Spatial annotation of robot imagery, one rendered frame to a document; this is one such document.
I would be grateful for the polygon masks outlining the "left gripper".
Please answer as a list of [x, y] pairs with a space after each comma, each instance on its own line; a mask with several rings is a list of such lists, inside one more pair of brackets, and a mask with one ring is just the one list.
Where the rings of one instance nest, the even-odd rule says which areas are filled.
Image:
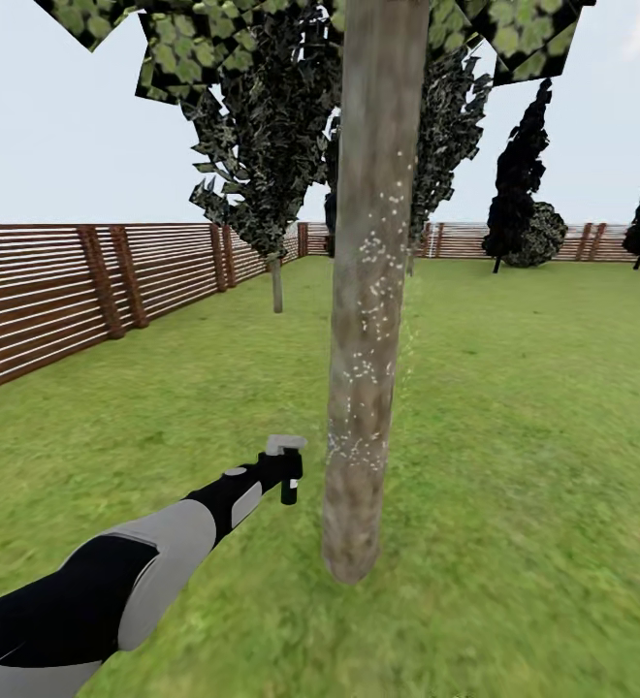
[[266, 456], [265, 452], [261, 452], [258, 462], [266, 462], [271, 467], [276, 483], [286, 478], [300, 480], [303, 475], [304, 463], [297, 451], [286, 451], [283, 456]]

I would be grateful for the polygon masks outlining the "pesticide atomizer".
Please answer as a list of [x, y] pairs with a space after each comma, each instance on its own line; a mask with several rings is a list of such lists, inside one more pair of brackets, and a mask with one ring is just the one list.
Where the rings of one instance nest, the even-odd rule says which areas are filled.
[[297, 503], [298, 480], [286, 478], [283, 479], [280, 484], [282, 489], [282, 504], [295, 505]]

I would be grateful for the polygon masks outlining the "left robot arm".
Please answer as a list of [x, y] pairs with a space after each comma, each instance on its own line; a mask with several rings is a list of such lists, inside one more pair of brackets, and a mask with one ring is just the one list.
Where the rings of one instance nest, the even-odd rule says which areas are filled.
[[[109, 655], [136, 650], [199, 563], [283, 479], [307, 445], [270, 435], [255, 464], [167, 509], [116, 524], [57, 572], [0, 598], [0, 698], [75, 698]], [[296, 451], [296, 452], [295, 452]]]

